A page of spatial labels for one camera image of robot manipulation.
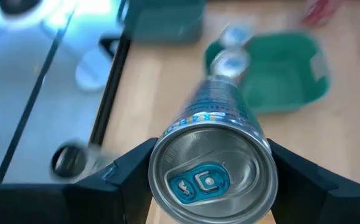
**green plastic container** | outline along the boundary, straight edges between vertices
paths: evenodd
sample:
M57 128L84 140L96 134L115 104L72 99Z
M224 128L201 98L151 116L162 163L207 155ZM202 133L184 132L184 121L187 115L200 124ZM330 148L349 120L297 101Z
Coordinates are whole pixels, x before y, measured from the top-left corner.
M328 92L328 66L310 35L304 32L257 35L245 48L251 61L239 85L255 113L297 110ZM207 74L222 49L217 42L207 48Z

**can rim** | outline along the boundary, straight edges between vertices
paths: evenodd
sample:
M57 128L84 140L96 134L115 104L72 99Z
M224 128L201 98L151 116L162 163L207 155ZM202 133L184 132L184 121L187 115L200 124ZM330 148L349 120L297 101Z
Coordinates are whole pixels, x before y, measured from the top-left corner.
M168 213L172 218L175 220L181 222L181 223L217 223L217 218L209 218L209 217L202 217L199 215L196 215L195 213L191 213L185 208L182 208L182 206L175 206L170 204L170 202L164 197L164 195L158 190L157 186L157 165L158 160L156 159L161 153L162 150L168 146L175 138L181 134L183 134L185 131L190 131L192 129L196 128L204 128L209 127L209 125L214 124L215 126L219 126L220 128L227 129L229 131L233 131L234 133L238 134L240 137L244 138L246 141L251 142L254 146L256 146L256 149L262 152L263 158L267 162L267 165L269 166L269 176L270 176L270 185L267 187L267 194L264 195L264 198L262 199L262 203L258 206L257 209L253 212L253 214L248 216L248 221L255 223L259 221L261 218L263 218L271 209L275 197L277 195L278 190L278 176L277 176L277 167L275 166L274 159L272 157L272 153L270 150L270 146L268 145L268 142L265 140L264 137L257 131L254 131L252 133L247 132L241 128L235 127L235 126L228 126L222 121L206 121L201 123L194 123L190 124L188 126L185 126L182 129L174 130L171 134L168 134L167 136L164 136L162 139L159 139L156 148L153 150L151 154L151 159L149 161L149 169L148 169L148 175L149 175L149 185L151 188L151 191L154 195L155 200L157 201L158 205L166 212ZM228 219L228 221L220 221L221 223L239 223L244 222L245 217L240 217L237 215L236 217L232 217L232 219Z

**aluminum can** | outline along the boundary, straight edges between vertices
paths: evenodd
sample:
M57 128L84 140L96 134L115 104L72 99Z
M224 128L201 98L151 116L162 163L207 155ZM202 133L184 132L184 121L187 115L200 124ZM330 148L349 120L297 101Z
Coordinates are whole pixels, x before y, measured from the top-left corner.
M255 223L270 210L277 169L235 82L213 75L159 137L149 184L180 223Z
M211 64L211 75L225 75L239 82L249 67L250 56L242 48L224 49Z
M224 48L244 47L253 34L252 26L246 23L230 23L220 33L219 43Z
M50 162L50 176L58 182L78 182L111 164L118 156L82 141L62 144Z

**gray container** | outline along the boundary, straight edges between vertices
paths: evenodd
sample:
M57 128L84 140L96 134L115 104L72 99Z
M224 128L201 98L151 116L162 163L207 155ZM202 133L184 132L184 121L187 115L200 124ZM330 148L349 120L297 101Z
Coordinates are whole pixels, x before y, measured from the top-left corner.
M255 223L277 193L277 170L234 81L204 80L158 139L149 163L157 203L181 223Z
M121 0L117 20L136 42L189 44L202 35L205 0Z

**red object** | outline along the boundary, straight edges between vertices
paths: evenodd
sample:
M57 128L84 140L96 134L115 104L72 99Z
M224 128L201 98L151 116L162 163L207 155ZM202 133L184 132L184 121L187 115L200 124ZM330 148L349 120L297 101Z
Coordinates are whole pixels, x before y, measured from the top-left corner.
M324 24L335 13L342 0L308 0L303 23Z

